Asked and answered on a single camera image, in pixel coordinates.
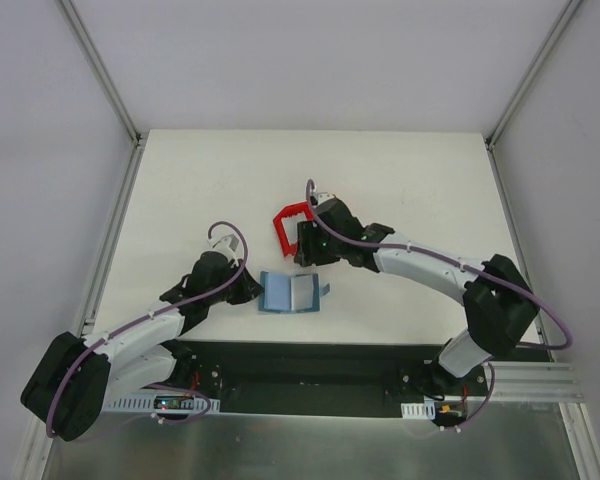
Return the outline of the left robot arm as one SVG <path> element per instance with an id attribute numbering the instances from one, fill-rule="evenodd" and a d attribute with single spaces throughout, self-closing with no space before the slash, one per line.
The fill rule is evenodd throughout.
<path id="1" fill-rule="evenodd" d="M 56 336 L 20 401 L 44 422 L 49 437 L 73 441 L 91 428 L 103 408 L 136 390 L 196 386 L 194 354 L 181 336 L 201 324 L 212 306 L 242 305 L 263 291 L 244 260 L 205 252 L 140 318 L 111 331 Z"/>

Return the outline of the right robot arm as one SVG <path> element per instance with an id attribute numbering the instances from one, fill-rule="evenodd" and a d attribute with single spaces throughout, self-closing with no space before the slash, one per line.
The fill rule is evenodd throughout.
<path id="1" fill-rule="evenodd" d="M 441 394 L 456 392 L 482 362 L 514 350 L 538 315 L 538 306 L 520 293 L 529 286 L 506 256 L 479 261 L 428 250 L 391 227 L 362 225 L 331 194 L 311 194 L 307 206 L 312 218 L 297 226 L 296 264 L 344 260 L 354 268 L 414 281 L 463 307 L 466 328 L 429 367 L 431 385 Z"/>

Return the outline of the red plastic bin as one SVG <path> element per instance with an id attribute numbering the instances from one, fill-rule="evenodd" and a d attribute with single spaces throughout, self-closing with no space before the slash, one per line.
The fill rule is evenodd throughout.
<path id="1" fill-rule="evenodd" d="M 306 202 L 286 205 L 275 215 L 272 223 L 284 257 L 296 254 L 298 247 L 297 225 L 311 219 L 312 214 Z"/>

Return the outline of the blue leather card holder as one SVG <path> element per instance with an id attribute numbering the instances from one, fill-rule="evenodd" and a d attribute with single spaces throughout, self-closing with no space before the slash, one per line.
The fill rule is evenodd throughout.
<path id="1" fill-rule="evenodd" d="M 331 286 L 321 284 L 317 273 L 282 274 L 262 271 L 260 283 L 264 292 L 259 296 L 259 311 L 277 314 L 319 312 L 321 300 Z"/>

